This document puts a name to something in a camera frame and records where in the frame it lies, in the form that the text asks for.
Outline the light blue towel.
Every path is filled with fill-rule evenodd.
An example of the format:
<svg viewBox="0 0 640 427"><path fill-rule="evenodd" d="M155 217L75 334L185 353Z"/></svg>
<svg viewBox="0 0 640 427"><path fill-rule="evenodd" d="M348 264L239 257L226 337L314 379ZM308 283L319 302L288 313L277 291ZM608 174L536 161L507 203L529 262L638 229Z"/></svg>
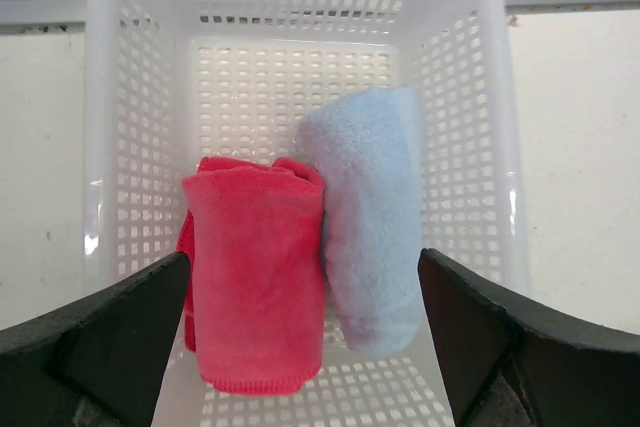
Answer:
<svg viewBox="0 0 640 427"><path fill-rule="evenodd" d="M421 99L370 88L308 114L299 139L325 181L324 265L347 346L391 356L423 319Z"/></svg>

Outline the pink towel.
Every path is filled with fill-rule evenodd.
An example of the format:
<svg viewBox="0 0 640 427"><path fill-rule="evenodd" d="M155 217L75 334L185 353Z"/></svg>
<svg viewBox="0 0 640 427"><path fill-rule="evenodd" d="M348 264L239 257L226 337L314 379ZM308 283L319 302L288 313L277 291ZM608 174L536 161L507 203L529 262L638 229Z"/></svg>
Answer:
<svg viewBox="0 0 640 427"><path fill-rule="evenodd" d="M184 335L201 378L232 394L299 391L323 357L322 177L292 158L205 157L182 186Z"/></svg>

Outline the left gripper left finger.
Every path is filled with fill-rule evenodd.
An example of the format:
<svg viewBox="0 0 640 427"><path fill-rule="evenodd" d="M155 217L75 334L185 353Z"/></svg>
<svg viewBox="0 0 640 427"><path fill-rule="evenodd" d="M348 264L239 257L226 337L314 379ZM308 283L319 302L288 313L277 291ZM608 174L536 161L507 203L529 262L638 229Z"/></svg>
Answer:
<svg viewBox="0 0 640 427"><path fill-rule="evenodd" d="M150 425L190 276L175 252L2 330L2 425Z"/></svg>

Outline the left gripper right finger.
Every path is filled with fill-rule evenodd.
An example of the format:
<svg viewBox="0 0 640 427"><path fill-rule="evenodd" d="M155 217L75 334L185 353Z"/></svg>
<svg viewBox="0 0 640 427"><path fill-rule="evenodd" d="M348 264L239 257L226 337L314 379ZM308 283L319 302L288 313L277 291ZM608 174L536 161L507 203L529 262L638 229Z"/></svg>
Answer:
<svg viewBox="0 0 640 427"><path fill-rule="evenodd" d="M554 310L435 249L418 274L456 425L638 425L638 335Z"/></svg>

